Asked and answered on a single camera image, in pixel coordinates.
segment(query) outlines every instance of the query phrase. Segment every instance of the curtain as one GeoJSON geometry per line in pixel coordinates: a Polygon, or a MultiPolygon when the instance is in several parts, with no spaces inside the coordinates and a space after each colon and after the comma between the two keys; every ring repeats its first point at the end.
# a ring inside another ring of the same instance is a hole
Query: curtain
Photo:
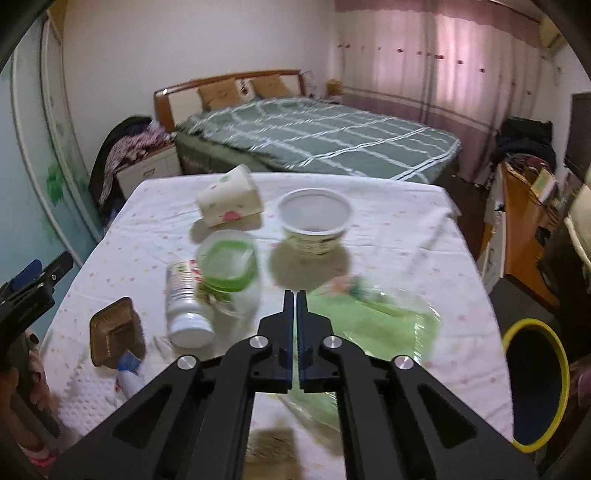
{"type": "Polygon", "coordinates": [[[539,24],[479,0],[336,0],[343,102],[462,140],[459,174],[483,183],[496,129],[528,118],[539,24]]]}

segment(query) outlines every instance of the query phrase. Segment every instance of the green bedsheet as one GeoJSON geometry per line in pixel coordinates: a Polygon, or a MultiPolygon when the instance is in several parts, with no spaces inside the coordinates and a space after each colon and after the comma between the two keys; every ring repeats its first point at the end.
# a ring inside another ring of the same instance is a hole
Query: green bedsheet
{"type": "Polygon", "coordinates": [[[330,173],[431,183],[461,147],[449,132],[304,97],[253,100],[178,126],[181,159],[225,171],[330,173]]]}

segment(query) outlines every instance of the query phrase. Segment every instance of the bed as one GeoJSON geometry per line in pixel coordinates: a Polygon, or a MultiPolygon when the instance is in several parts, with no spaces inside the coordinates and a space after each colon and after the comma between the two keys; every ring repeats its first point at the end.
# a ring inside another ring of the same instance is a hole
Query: bed
{"type": "Polygon", "coordinates": [[[305,96],[299,70],[231,73],[158,90],[159,121],[176,132],[187,174],[252,171],[344,174],[434,183],[456,156],[455,135],[418,122],[305,96]],[[280,75],[293,96],[258,99],[251,79],[280,75]],[[204,111],[198,88],[234,78],[243,103],[204,111]]]}

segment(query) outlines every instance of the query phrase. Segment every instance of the plastic bag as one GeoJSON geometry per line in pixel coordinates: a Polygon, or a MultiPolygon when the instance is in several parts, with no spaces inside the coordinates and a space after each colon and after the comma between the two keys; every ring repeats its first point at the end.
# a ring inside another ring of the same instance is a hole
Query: plastic bag
{"type": "MultiPolygon", "coordinates": [[[[384,360],[408,355],[419,364],[429,359],[440,318],[420,297],[399,289],[388,295],[354,275],[334,278],[307,300],[311,312],[330,319],[335,335],[356,343],[367,355],[384,360]]],[[[339,428],[334,393],[305,394],[296,380],[281,398],[305,423],[339,428]]]]}

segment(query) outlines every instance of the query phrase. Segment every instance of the dark jacket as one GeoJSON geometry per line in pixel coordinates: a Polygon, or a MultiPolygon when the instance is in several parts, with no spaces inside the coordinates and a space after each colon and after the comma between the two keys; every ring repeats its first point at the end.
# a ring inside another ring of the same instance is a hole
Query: dark jacket
{"type": "Polygon", "coordinates": [[[99,205],[100,194],[103,190],[103,182],[105,181],[105,164],[111,148],[121,138],[127,135],[138,135],[145,131],[152,118],[149,116],[130,116],[117,125],[103,142],[98,155],[96,156],[95,165],[92,167],[92,174],[90,175],[89,190],[92,199],[95,202],[96,208],[99,211],[100,219],[106,225],[109,221],[109,215],[114,205],[120,201],[124,201],[123,193],[119,188],[118,182],[113,182],[111,193],[107,197],[105,204],[101,207],[99,205]]]}

